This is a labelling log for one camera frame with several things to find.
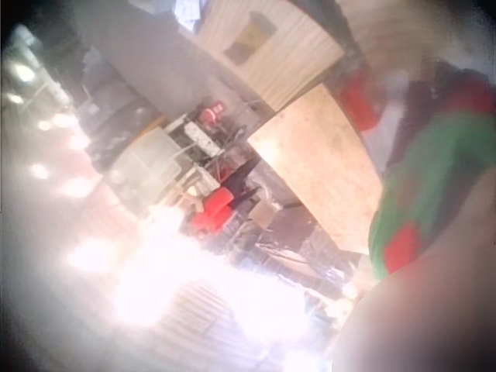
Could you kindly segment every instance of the red and green clothing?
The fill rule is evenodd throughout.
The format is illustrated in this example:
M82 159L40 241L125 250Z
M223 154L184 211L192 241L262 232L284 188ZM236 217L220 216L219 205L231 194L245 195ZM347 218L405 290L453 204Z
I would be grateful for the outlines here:
M384 182L370 227L370 259L384 278L420 257L496 165L495 90L462 72Z

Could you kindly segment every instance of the black pants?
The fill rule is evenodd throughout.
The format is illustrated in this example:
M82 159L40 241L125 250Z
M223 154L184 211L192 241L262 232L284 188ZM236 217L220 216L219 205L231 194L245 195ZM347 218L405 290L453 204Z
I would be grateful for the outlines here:
M234 200L229 203L229 207L231 209L236 209L241 203L243 203L245 200L250 199L257 193L258 189L253 189L245 192L245 187L248 174L251 173L251 171L258 165L259 162L259 157L248 160L245 164L236 169L229 177L227 177L224 182L221 183L221 186L231 191L232 195L234 196Z

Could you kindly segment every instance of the red jacket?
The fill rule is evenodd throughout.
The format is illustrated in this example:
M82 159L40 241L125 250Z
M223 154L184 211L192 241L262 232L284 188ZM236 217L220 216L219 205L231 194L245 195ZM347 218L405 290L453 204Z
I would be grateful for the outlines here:
M212 192L203 202L205 210L193 217L191 224L200 231L217 233L229 221L233 215L229 203L234 199L227 188L218 188Z

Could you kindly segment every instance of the green fabric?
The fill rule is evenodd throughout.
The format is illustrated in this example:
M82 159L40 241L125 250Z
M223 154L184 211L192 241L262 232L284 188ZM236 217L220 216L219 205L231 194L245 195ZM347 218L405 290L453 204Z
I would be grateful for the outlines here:
M449 187L447 180L456 171L456 153L460 151L470 153L484 168L496 164L492 115L437 115L412 140L403 160L384 182L380 206L370 226L370 259L380 279L388 275L384 248L401 226L414 222L420 229L421 240L432 233L439 205ZM398 198L406 187L413 187L415 195L409 207L402 208Z

